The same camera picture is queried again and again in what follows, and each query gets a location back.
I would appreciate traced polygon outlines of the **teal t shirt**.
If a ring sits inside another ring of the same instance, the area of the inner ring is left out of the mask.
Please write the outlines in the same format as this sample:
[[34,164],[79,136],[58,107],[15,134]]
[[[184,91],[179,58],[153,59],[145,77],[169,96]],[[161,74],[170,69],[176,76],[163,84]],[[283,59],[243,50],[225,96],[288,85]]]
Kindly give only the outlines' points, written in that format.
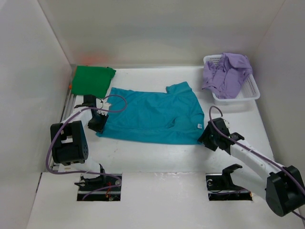
[[108,120],[98,137],[144,143],[196,145],[204,129],[204,112],[187,82],[161,92],[113,87]]

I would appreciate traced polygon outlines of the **green t shirt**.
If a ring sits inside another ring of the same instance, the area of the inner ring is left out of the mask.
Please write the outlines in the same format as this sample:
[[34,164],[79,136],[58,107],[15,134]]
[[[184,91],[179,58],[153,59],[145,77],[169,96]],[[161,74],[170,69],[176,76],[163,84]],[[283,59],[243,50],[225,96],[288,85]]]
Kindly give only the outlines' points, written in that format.
[[71,83],[71,92],[75,95],[104,98],[115,74],[116,70],[110,67],[78,65]]

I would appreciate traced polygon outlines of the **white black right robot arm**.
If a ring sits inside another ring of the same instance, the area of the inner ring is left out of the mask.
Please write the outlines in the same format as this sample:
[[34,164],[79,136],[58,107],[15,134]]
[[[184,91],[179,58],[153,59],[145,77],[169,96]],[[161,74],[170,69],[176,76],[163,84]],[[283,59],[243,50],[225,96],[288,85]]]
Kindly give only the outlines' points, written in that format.
[[223,118],[208,122],[198,139],[206,148],[221,149],[243,162],[251,172],[233,164],[222,170],[216,178],[208,178],[209,191],[240,191],[246,189],[267,202],[276,215],[283,217],[305,204],[305,186],[299,170],[285,167],[256,152],[239,133],[230,133]]

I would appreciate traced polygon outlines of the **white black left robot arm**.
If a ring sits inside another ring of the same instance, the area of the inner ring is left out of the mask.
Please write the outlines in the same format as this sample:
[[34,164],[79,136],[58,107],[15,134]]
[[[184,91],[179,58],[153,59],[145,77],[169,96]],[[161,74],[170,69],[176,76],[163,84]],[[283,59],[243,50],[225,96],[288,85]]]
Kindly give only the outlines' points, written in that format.
[[91,178],[91,185],[102,190],[107,185],[107,178],[101,174],[105,170],[89,156],[85,135],[86,128],[98,134],[103,132],[109,116],[96,108],[97,98],[85,95],[83,103],[75,106],[75,111],[67,119],[51,125],[51,140],[54,141],[51,154],[53,161],[60,165],[58,172],[83,171],[83,177]]

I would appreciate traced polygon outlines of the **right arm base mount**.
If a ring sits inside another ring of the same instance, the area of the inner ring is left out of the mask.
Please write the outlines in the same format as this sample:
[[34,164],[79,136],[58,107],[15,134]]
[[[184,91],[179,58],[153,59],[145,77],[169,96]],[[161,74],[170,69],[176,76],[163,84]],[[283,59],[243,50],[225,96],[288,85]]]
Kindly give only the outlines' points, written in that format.
[[208,173],[205,175],[208,199],[210,201],[252,201],[252,193],[233,183],[231,174],[242,168],[233,164],[222,170],[221,173]]

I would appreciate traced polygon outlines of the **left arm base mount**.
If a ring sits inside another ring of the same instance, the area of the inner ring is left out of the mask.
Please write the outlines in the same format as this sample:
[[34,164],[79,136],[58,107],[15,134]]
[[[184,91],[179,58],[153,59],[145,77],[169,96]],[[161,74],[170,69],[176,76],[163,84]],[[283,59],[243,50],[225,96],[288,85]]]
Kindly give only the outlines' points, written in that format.
[[87,175],[81,174],[74,183],[78,187],[77,201],[112,202],[121,200],[122,174]]

